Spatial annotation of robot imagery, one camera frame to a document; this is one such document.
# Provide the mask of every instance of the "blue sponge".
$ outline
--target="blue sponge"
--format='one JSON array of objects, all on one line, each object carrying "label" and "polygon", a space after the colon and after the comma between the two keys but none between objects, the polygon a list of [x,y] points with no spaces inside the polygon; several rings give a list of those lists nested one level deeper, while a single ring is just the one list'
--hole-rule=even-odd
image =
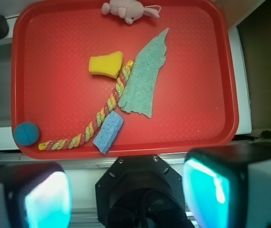
[{"label": "blue sponge", "polygon": [[30,146],[39,139],[39,129],[31,122],[23,122],[14,130],[15,141],[22,146]]},{"label": "blue sponge", "polygon": [[105,118],[101,131],[93,140],[93,144],[97,146],[102,154],[106,154],[109,151],[123,123],[123,118],[115,111],[112,111]]}]

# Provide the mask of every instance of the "stuffed animal ear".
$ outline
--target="stuffed animal ear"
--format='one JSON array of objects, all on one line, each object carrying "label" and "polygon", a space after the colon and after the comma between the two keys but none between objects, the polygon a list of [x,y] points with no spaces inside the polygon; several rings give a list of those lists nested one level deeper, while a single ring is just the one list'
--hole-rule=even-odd
[{"label": "stuffed animal ear", "polygon": [[157,11],[156,9],[148,8],[148,7],[144,8],[144,15],[152,17],[152,18],[160,18],[159,11]]},{"label": "stuffed animal ear", "polygon": [[119,17],[120,18],[125,18],[125,16],[126,16],[126,8],[124,8],[124,7],[119,7],[118,9],[117,9],[117,12],[118,12],[118,15],[119,15]]}]

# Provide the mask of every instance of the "tray rim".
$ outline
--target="tray rim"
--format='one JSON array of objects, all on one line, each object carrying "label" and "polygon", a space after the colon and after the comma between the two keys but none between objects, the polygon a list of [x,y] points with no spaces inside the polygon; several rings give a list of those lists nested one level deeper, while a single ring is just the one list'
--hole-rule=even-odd
[{"label": "tray rim", "polygon": [[[28,22],[32,18],[34,11],[39,10],[40,13],[44,13],[44,7],[50,7],[54,5],[60,5],[60,4],[66,4],[69,2],[70,4],[76,4],[76,3],[83,3],[83,2],[94,2],[95,4],[99,4],[103,1],[97,1],[97,0],[48,0],[48,1],[41,1],[41,2],[35,2],[28,6],[17,18],[17,21],[14,26],[14,36],[13,36],[13,42],[12,42],[12,70],[11,70],[11,123],[12,123],[12,134],[14,133],[14,130],[16,126],[18,125],[18,119],[20,117],[18,116],[19,113],[17,111],[17,108],[24,109],[23,108],[23,98],[18,97],[17,95],[17,84],[22,84],[23,81],[20,80],[20,75],[23,75],[20,67],[17,67],[17,62],[20,65],[23,64],[22,58],[20,58],[20,53],[17,51],[17,48],[24,44],[24,39],[22,39],[22,36],[25,34],[21,34],[19,32],[20,27],[27,26]],[[229,81],[230,88],[226,88],[223,86],[223,90],[229,91],[229,93],[225,93],[226,95],[229,94],[229,97],[224,96],[224,106],[225,106],[225,112],[227,111],[227,103],[231,103],[231,109],[233,115],[231,116],[231,119],[228,120],[228,118],[225,119],[224,128],[222,131],[215,136],[214,138],[210,139],[203,139],[203,140],[191,140],[191,141],[180,141],[180,142],[154,142],[154,143],[142,143],[142,144],[126,144],[125,147],[127,149],[125,150],[119,150],[117,147],[120,146],[113,146],[113,148],[110,150],[109,154],[107,154],[108,157],[118,157],[122,156],[122,154],[125,154],[124,156],[135,156],[135,155],[149,155],[149,154],[156,154],[156,153],[174,153],[174,152],[187,152],[191,148],[195,147],[206,147],[206,146],[218,146],[218,145],[224,145],[227,144],[235,135],[237,128],[238,128],[238,122],[239,122],[239,114],[238,114],[238,104],[237,104],[237,92],[236,92],[236,85],[235,85],[235,78],[234,78],[234,71],[233,71],[233,65],[232,65],[232,55],[231,55],[231,48],[229,43],[229,37],[228,37],[228,31],[227,26],[225,22],[225,17],[222,11],[216,6],[214,2],[211,0],[191,0],[191,5],[194,5],[196,7],[204,5],[205,7],[209,7],[209,10],[214,10],[216,16],[211,15],[211,18],[213,20],[214,26],[215,21],[218,23],[215,26],[215,30],[218,30],[218,32],[215,32],[216,34],[216,42],[217,42],[217,48],[219,49],[219,43],[223,45],[223,49],[225,49],[225,55],[223,55],[223,52],[219,52],[222,54],[222,59],[219,59],[219,61],[225,61],[227,63],[227,69],[225,71],[228,73],[227,78],[224,78],[225,80]],[[99,157],[105,157],[104,155],[96,152],[73,152],[73,157],[70,156],[71,152],[66,153],[58,153],[51,155],[46,152],[41,152],[38,149],[37,152],[32,150],[32,146],[25,147],[17,144],[19,149],[28,155],[29,157],[35,158],[35,159],[81,159],[81,158],[99,158]]]}]

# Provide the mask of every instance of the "sponge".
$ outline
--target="sponge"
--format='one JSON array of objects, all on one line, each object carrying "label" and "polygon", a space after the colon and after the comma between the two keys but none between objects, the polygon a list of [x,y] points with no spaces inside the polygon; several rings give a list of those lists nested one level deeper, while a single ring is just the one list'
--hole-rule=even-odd
[{"label": "sponge", "polygon": [[93,140],[93,144],[97,146],[102,154],[106,154],[109,151],[117,137],[118,132],[121,130],[123,123],[123,118],[115,111],[112,111],[105,118],[101,131]]},{"label": "sponge", "polygon": [[120,73],[123,63],[123,53],[116,51],[106,56],[90,57],[89,72],[92,75],[105,75],[114,79]]}]

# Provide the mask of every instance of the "yellow sponge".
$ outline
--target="yellow sponge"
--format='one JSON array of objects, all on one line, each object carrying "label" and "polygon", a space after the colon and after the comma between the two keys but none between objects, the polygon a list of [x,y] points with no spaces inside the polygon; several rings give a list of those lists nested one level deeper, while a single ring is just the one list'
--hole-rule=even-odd
[{"label": "yellow sponge", "polygon": [[120,73],[123,63],[123,53],[116,51],[106,56],[90,57],[89,72],[92,75],[105,75],[114,79]]}]

